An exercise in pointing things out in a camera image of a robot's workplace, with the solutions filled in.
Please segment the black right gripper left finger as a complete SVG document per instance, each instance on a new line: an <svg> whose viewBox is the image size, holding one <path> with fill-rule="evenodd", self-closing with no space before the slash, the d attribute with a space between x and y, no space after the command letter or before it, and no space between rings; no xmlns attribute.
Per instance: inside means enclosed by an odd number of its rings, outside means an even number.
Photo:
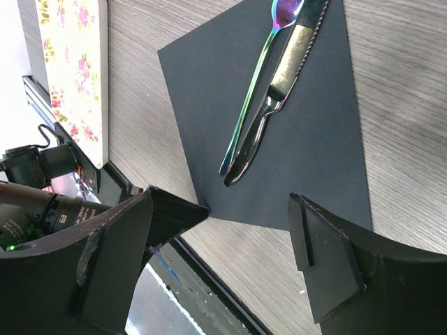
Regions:
<svg viewBox="0 0 447 335"><path fill-rule="evenodd" d="M123 334L147 259L165 244L150 188L1 250L1 333Z"/></svg>

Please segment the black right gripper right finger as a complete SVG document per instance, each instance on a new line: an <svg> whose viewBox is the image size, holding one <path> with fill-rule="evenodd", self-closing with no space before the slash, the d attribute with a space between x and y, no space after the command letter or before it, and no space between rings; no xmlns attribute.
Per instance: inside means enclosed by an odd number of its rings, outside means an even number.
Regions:
<svg viewBox="0 0 447 335"><path fill-rule="evenodd" d="M446 256L393 241L291 194L290 236L323 334L445 334Z"/></svg>

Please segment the dark navy paper napkin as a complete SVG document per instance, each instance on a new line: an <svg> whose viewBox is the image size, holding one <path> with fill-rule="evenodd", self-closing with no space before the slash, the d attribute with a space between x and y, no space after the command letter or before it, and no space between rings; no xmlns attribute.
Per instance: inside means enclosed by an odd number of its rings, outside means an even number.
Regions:
<svg viewBox="0 0 447 335"><path fill-rule="evenodd" d="M242 1L159 51L198 203L212 218L287 230L289 195L364 228L369 189L344 5L331 1L284 107L268 120L249 169L227 187L218 170L259 52L270 1Z"/></svg>

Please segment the dark metal knife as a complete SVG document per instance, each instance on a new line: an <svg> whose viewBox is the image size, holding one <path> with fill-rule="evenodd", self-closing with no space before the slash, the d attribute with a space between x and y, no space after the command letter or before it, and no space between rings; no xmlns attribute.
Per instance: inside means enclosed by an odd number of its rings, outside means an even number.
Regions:
<svg viewBox="0 0 447 335"><path fill-rule="evenodd" d="M240 115L219 168L219 175L223 178L225 186L235 185L249 169L261 144L270 115L283 108L302 71L329 3L329 1L272 2L272 28L259 55ZM251 96L270 46L276 35L288 27L291 30L263 100L244 136L242 144L238 144Z"/></svg>

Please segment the iridescent rainbow fork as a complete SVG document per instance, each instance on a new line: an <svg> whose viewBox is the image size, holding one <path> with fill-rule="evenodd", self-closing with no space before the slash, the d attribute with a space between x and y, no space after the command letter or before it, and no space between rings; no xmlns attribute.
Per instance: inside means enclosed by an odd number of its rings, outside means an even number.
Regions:
<svg viewBox="0 0 447 335"><path fill-rule="evenodd" d="M270 10L272 18L272 28L259 54L256 67L251 77L251 81L249 83L249 87L247 89L247 93L237 119L237 123L234 127L233 134L231 136L225 156L221 162L219 168L219 175L221 177L225 177L230 169L230 164L233 161L235 150L240 138L240 133L244 125L246 113L251 103L252 94L254 92L254 89L256 88L256 85L258 84L259 75L264 67L265 59L268 55L269 49L277 34L282 29L285 29L296 22L303 3L304 1L301 0L274 0L272 2Z"/></svg>

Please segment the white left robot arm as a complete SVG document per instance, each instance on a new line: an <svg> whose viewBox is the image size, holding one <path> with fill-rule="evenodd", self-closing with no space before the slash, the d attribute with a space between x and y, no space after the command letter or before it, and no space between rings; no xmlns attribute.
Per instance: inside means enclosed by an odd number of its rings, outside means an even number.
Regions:
<svg viewBox="0 0 447 335"><path fill-rule="evenodd" d="M109 206L47 191L55 177L78 168L71 146L40 151L33 145L9 149L1 159L1 250L50 235L109 210Z"/></svg>

